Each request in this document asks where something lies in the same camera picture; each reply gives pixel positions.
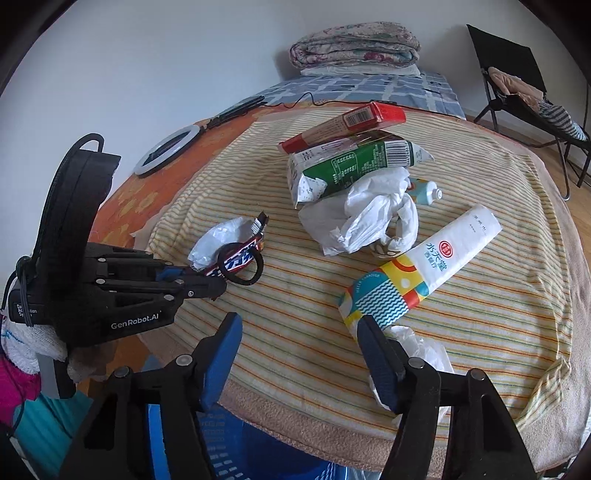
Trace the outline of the left hand white glove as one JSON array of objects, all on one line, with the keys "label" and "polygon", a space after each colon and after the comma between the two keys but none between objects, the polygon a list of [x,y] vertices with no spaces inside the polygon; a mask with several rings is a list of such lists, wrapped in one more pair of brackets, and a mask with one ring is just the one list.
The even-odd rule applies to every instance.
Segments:
[{"label": "left hand white glove", "polygon": [[40,372],[38,356],[64,362],[67,348],[50,325],[27,326],[4,317],[1,326],[1,347],[8,359],[22,372]]}]

